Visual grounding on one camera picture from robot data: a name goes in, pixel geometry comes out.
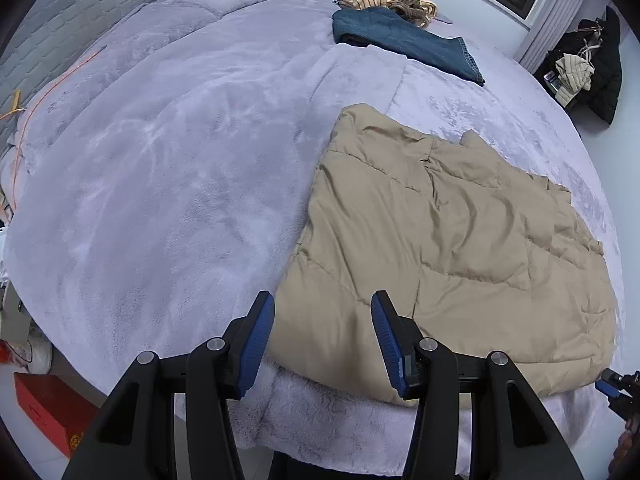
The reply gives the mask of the person's right hand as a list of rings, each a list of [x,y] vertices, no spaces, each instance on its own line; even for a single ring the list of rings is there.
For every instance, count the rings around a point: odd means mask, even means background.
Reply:
[[[610,468],[615,469],[626,457],[628,452],[634,445],[634,421],[629,419],[626,421],[625,430],[620,434],[617,441],[617,448],[613,452]]]

